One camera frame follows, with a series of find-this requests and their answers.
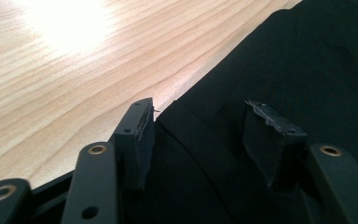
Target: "wooden table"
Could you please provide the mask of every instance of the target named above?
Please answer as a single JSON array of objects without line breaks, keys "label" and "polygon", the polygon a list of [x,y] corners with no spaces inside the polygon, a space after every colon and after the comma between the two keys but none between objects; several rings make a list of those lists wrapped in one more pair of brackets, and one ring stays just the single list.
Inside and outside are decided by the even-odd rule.
[{"label": "wooden table", "polygon": [[0,180],[69,172],[132,102],[164,110],[298,2],[0,0]]}]

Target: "black fabric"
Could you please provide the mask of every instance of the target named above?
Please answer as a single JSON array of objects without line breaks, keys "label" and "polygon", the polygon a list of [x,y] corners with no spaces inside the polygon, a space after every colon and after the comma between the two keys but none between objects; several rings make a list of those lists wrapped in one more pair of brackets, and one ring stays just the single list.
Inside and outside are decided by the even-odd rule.
[{"label": "black fabric", "polygon": [[[309,145],[337,145],[358,160],[358,0],[304,0],[274,13],[167,108],[156,123],[145,193],[124,197],[129,222],[302,223],[298,197],[265,189],[244,152],[246,99],[276,108],[308,133]],[[203,147],[205,136],[216,146]],[[227,185],[228,195],[222,194],[224,185],[211,180],[194,147],[216,155],[229,151],[237,161],[228,170],[238,162],[243,169],[227,178],[243,175],[236,180],[241,190],[231,187],[229,195]],[[231,201],[236,195],[249,199]],[[239,210],[232,210],[236,205]],[[241,209],[243,216],[236,215]]]}]

